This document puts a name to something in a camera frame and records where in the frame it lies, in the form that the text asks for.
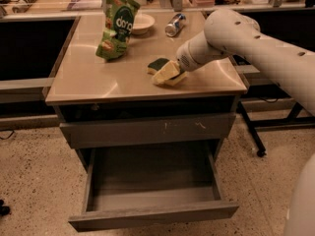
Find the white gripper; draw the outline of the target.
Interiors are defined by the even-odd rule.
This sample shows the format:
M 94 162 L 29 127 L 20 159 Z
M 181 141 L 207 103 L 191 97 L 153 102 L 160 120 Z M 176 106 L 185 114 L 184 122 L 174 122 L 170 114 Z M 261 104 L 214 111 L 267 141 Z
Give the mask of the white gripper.
M 207 61 L 207 43 L 195 38 L 187 40 L 178 48 L 176 59 L 180 67 L 187 72 L 201 68 Z M 179 65 L 174 61 L 168 61 L 154 74 L 152 83 L 154 85 L 176 85 L 181 80 Z

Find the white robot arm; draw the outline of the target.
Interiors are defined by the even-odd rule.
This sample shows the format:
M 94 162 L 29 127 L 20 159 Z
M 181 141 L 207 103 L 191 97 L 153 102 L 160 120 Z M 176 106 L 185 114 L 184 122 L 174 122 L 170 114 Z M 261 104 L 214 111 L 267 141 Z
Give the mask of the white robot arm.
M 315 115 L 315 52 L 261 33 L 255 20 L 233 10 L 213 11 L 203 29 L 178 48 L 176 59 L 154 72 L 153 83 L 164 85 L 230 55 L 245 59 Z

